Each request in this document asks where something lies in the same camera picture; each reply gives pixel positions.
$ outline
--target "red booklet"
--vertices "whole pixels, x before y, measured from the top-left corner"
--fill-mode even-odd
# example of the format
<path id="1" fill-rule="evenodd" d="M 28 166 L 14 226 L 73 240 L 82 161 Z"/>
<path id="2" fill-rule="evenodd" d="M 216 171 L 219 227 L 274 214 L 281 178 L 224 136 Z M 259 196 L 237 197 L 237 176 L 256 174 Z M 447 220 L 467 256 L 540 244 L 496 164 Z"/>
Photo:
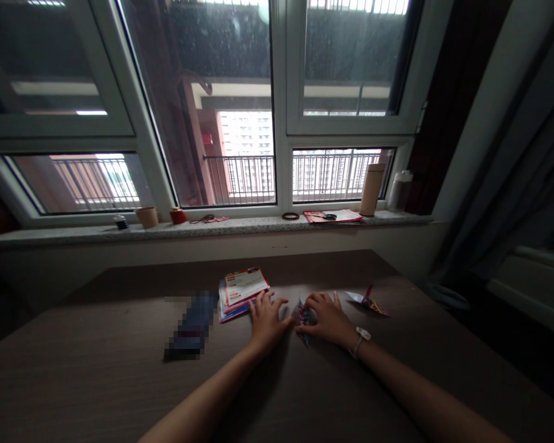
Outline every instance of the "red booklet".
<path id="1" fill-rule="evenodd" d="M 225 276 L 226 282 L 226 312 L 238 309 L 270 288 L 267 279 L 260 268 L 249 268 Z"/>

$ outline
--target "person's left hand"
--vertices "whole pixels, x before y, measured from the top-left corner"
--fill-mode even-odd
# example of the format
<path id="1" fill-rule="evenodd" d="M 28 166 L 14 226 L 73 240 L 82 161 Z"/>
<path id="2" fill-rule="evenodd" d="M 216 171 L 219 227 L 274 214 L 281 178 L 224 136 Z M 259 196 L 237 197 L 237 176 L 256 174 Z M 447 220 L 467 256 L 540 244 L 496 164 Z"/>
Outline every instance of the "person's left hand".
<path id="1" fill-rule="evenodd" d="M 295 322 L 293 317 L 279 320 L 279 308 L 288 300 L 278 298 L 271 302 L 271 296 L 274 294 L 274 291 L 262 292 L 257 296 L 255 305 L 248 301 L 252 317 L 252 337 L 249 346 L 261 357 L 266 356 L 275 347 L 283 333 Z"/>

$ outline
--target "window latch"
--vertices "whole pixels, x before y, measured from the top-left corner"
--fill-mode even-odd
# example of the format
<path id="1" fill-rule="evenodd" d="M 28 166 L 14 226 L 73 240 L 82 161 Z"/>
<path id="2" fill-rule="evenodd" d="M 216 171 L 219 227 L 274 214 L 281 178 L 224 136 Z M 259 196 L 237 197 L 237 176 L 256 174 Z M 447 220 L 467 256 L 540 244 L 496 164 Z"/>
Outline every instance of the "window latch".
<path id="1" fill-rule="evenodd" d="M 414 130 L 415 134 L 418 134 L 420 132 L 420 126 L 423 124 L 423 119 L 425 118 L 425 111 L 427 110 L 428 104 L 429 104 L 428 100 L 425 100 L 425 102 L 423 103 L 423 106 L 421 106 L 420 108 L 419 121 L 417 123 L 416 129 Z"/>

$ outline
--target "balcony railing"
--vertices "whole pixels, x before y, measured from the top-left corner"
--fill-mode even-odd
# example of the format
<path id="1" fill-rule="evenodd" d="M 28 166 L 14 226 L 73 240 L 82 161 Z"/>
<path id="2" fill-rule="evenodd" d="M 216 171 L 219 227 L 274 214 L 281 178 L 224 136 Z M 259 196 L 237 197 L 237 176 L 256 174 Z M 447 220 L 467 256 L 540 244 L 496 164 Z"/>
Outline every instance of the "balcony railing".
<path id="1" fill-rule="evenodd" d="M 294 150 L 293 201 L 319 202 L 361 199 L 367 165 L 391 164 L 393 150 L 379 153 L 316 154 Z M 385 186 L 380 190 L 383 198 Z"/>
<path id="2" fill-rule="evenodd" d="M 140 207 L 124 159 L 52 159 L 78 210 Z"/>
<path id="3" fill-rule="evenodd" d="M 273 156 L 206 156 L 215 204 L 275 203 Z"/>
<path id="4" fill-rule="evenodd" d="M 390 169 L 393 150 L 379 151 L 349 154 L 294 151 L 294 203 L 361 199 L 367 165 L 387 163 L 387 171 Z M 276 201 L 273 156 L 206 156 L 205 160 L 215 204 L 240 206 Z"/>

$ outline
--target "brown table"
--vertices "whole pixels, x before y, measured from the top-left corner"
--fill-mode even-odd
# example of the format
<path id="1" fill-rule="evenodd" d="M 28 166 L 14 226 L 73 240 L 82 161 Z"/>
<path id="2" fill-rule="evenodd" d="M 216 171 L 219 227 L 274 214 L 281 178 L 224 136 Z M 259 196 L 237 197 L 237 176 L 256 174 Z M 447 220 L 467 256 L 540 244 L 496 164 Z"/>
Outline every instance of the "brown table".
<path id="1" fill-rule="evenodd" d="M 105 271 L 0 342 L 0 441 L 139 438 L 248 341 L 248 317 L 222 325 L 216 316 L 200 359 L 162 362 L 193 291 L 247 266 L 261 266 L 291 301 L 314 290 L 362 292 L 373 282 L 391 318 L 342 297 L 354 323 L 516 441 L 554 441 L 554 401 L 371 251 Z M 215 439 L 423 440 L 346 351 L 319 340 L 310 346 L 288 336 L 247 381 Z"/>

